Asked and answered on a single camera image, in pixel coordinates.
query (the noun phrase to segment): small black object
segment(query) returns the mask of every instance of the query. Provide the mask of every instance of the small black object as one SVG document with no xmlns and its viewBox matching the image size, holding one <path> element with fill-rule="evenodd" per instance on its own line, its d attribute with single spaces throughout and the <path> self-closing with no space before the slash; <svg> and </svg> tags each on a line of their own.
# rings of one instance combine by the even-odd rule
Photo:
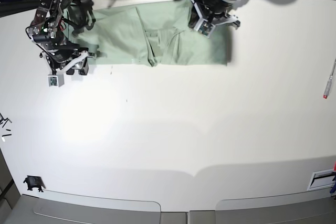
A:
<svg viewBox="0 0 336 224">
<path fill-rule="evenodd" d="M 46 188 L 41 177 L 27 176 L 23 183 L 27 183 L 29 191 L 32 191 L 33 188 L 38 188 L 38 191 L 43 193 L 42 187 Z"/>
</svg>

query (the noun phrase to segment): green cloth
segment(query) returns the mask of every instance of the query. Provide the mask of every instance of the green cloth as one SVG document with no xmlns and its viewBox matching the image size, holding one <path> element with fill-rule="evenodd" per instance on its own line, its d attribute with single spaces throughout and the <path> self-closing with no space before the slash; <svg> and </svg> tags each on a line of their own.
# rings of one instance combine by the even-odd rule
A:
<svg viewBox="0 0 336 224">
<path fill-rule="evenodd" d="M 97 53 L 90 64 L 226 64 L 227 27 L 208 39 L 188 27 L 189 0 L 93 11 L 96 21 L 70 40 Z"/>
</svg>

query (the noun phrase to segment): white tabletop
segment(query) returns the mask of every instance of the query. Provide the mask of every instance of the white tabletop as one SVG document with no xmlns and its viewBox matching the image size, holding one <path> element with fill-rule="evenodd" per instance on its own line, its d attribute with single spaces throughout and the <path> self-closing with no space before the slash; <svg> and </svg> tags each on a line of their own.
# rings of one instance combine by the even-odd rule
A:
<svg viewBox="0 0 336 224">
<path fill-rule="evenodd" d="M 305 191 L 314 169 L 332 168 L 335 1 L 249 0 L 228 66 L 90 66 L 61 88 L 24 32 L 34 13 L 0 19 L 0 113 L 13 122 L 0 148 L 21 194 L 37 196 L 22 183 L 32 175 L 62 193 L 212 210 Z M 289 186 L 277 169 L 299 177 Z"/>
</svg>

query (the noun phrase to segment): pen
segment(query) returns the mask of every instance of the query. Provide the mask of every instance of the pen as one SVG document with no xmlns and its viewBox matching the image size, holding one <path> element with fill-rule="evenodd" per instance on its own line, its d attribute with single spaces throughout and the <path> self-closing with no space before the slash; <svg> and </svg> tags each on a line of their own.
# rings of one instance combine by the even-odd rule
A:
<svg viewBox="0 0 336 224">
<path fill-rule="evenodd" d="M 333 67 L 332 67 L 331 74 L 330 74 L 329 80 L 328 80 L 328 82 L 327 82 L 326 89 L 325 89 L 325 91 L 324 91 L 323 98 L 325 98 L 325 99 L 327 99 L 328 96 L 329 96 L 329 92 L 330 92 L 331 84 L 332 84 L 332 77 L 333 77 L 334 72 L 335 72 L 335 67 L 336 67 L 336 59 L 335 59 L 334 65 L 333 65 Z"/>
</svg>

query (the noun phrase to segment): folded fabric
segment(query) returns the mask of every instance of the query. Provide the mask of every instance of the folded fabric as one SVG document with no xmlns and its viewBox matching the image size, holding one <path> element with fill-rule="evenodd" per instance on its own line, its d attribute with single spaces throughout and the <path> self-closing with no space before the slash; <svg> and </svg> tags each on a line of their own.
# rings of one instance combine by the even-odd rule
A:
<svg viewBox="0 0 336 224">
<path fill-rule="evenodd" d="M 179 0 L 96 10 L 70 40 L 97 54 L 90 64 L 226 64 L 227 28 L 206 38 L 188 27 L 191 9 Z"/>
</svg>

